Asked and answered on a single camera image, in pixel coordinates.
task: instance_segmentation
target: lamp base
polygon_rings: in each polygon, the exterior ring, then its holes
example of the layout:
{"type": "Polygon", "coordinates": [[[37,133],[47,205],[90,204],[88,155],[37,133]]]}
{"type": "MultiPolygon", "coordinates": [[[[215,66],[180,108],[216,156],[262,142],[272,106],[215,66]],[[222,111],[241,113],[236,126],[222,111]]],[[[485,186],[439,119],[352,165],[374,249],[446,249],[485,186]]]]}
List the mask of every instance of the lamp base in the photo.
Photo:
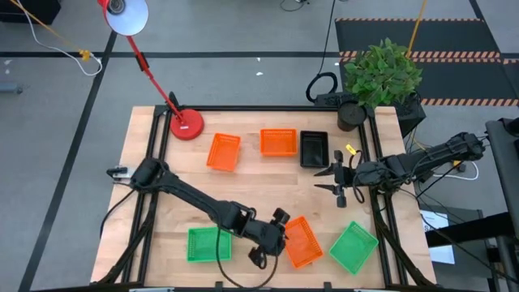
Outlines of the lamp base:
{"type": "Polygon", "coordinates": [[[194,109],[181,110],[180,114],[184,123],[180,123],[177,118],[172,118],[169,124],[173,135],[181,140],[193,140],[198,137],[204,129],[202,115],[194,109]]]}

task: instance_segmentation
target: white paper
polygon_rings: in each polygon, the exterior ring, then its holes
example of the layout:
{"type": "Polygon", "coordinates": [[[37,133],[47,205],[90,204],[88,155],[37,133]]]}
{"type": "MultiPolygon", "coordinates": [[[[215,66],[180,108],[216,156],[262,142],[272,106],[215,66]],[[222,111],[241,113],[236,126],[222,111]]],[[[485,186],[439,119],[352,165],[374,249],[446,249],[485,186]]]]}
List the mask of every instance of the white paper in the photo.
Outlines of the white paper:
{"type": "MultiPolygon", "coordinates": [[[[447,214],[423,210],[420,210],[420,213],[423,215],[425,220],[427,220],[427,223],[431,224],[434,228],[448,226],[447,214]]],[[[422,224],[425,231],[432,230],[432,228],[424,221],[422,221],[422,224]]],[[[444,264],[454,264],[453,246],[432,247],[429,248],[429,253],[431,254],[432,261],[444,264]]]]}

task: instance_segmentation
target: green leaves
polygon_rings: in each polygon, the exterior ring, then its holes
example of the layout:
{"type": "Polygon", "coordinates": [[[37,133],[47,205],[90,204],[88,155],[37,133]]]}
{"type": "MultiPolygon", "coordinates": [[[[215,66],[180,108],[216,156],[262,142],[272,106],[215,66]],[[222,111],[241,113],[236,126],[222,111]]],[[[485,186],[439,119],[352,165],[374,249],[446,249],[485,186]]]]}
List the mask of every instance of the green leaves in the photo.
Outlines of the green leaves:
{"type": "Polygon", "coordinates": [[[360,105],[371,108],[404,102],[422,81],[422,69],[405,57],[406,47],[388,38],[369,49],[357,52],[355,60],[345,64],[345,90],[356,95],[360,105]]]}

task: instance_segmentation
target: white lamp shade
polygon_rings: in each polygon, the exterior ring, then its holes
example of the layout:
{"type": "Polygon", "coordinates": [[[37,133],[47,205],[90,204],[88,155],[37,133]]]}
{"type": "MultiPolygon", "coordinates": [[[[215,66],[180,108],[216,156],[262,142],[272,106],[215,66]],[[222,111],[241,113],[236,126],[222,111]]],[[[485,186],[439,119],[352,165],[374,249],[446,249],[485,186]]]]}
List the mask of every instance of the white lamp shade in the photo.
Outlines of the white lamp shade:
{"type": "Polygon", "coordinates": [[[134,36],[143,30],[148,22],[148,4],[145,0],[124,0],[124,10],[119,14],[111,14],[103,7],[108,25],[118,34],[134,36]]]}

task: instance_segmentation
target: white cable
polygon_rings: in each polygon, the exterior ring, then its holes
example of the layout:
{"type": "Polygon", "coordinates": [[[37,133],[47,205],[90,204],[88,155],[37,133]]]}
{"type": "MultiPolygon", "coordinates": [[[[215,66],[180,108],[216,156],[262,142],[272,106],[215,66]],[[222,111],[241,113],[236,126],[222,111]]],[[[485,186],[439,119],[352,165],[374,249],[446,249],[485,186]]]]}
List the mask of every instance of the white cable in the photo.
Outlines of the white cable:
{"type": "MultiPolygon", "coordinates": [[[[21,7],[24,7],[22,5],[22,3],[19,1],[19,0],[16,0],[18,2],[18,4],[21,6],[21,7]]],[[[29,17],[29,15],[27,14],[27,12],[24,11],[24,14],[25,16],[27,17],[27,21],[29,22],[29,26],[31,27],[31,32],[32,32],[32,36],[34,37],[34,41],[36,41],[36,43],[38,43],[38,45],[41,45],[42,47],[45,47],[47,49],[53,49],[53,50],[56,50],[58,52],[61,52],[63,54],[65,54],[67,57],[71,58],[72,60],[74,60],[76,63],[78,63],[78,66],[79,68],[81,69],[81,71],[83,72],[83,74],[85,74],[86,76],[95,76],[97,74],[99,74],[99,72],[101,72],[101,70],[103,70],[103,64],[101,64],[101,60],[96,58],[96,56],[94,56],[94,54],[90,53],[90,57],[92,57],[94,60],[96,60],[97,63],[99,63],[99,70],[97,70],[96,73],[87,73],[84,69],[83,69],[83,66],[81,66],[81,63],[78,61],[77,58],[74,58],[74,56],[70,55],[69,53],[61,50],[61,49],[58,49],[56,47],[52,47],[52,46],[48,46],[48,45],[44,45],[42,43],[40,43],[40,41],[38,40],[38,38],[36,37],[36,33],[34,32],[34,27],[32,26],[32,22],[31,22],[31,18],[29,17]]]]}
{"type": "MultiPolygon", "coordinates": [[[[474,181],[474,180],[478,179],[478,177],[479,177],[478,166],[473,161],[471,161],[471,163],[474,166],[474,168],[476,169],[476,176],[474,176],[473,178],[464,178],[461,176],[451,175],[451,174],[445,175],[445,178],[457,178],[457,179],[463,179],[463,180],[468,180],[468,181],[474,181]]],[[[441,178],[443,175],[442,174],[433,174],[432,176],[434,176],[435,178],[441,178]]]]}

